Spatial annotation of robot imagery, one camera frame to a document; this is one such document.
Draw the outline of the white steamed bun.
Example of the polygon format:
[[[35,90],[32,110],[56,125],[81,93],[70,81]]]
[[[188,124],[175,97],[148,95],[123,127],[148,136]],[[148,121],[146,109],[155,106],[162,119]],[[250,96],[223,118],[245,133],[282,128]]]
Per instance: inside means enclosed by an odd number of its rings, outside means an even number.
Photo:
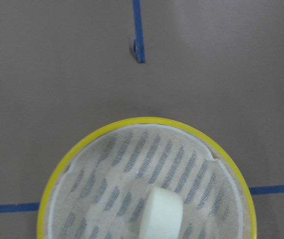
[[[140,239],[177,239],[183,219],[182,197],[172,191],[154,187],[143,209]]]

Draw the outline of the yellow bamboo steamer basket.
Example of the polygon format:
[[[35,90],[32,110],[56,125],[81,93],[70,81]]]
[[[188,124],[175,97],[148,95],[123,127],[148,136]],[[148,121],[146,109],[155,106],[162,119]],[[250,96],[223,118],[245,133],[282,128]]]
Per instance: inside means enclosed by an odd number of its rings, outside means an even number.
[[[154,187],[179,194],[178,239],[255,239],[257,218],[237,165],[213,139],[178,121],[108,124],[59,162],[38,212],[39,239],[139,239]]]

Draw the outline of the blue tape line under steamer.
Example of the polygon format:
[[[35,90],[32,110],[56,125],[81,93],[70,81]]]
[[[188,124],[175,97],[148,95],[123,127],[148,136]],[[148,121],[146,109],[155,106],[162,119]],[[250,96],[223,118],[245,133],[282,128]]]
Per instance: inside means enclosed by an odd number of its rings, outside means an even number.
[[[279,194],[279,193],[284,193],[284,185],[250,187],[249,191],[252,196],[266,195],[266,194]],[[39,202],[24,203],[24,204],[1,204],[0,214],[35,212],[35,211],[38,211],[39,205],[40,205]]]

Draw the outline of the short blue tape stub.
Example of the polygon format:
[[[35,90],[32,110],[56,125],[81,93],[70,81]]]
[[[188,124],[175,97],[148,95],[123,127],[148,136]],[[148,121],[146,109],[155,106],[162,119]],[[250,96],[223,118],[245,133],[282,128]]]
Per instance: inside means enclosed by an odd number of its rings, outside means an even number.
[[[133,0],[132,4],[133,4],[133,17],[134,17],[134,28],[135,28],[135,39],[133,41],[133,52],[136,56],[138,63],[145,63],[146,59],[145,59],[140,0]]]

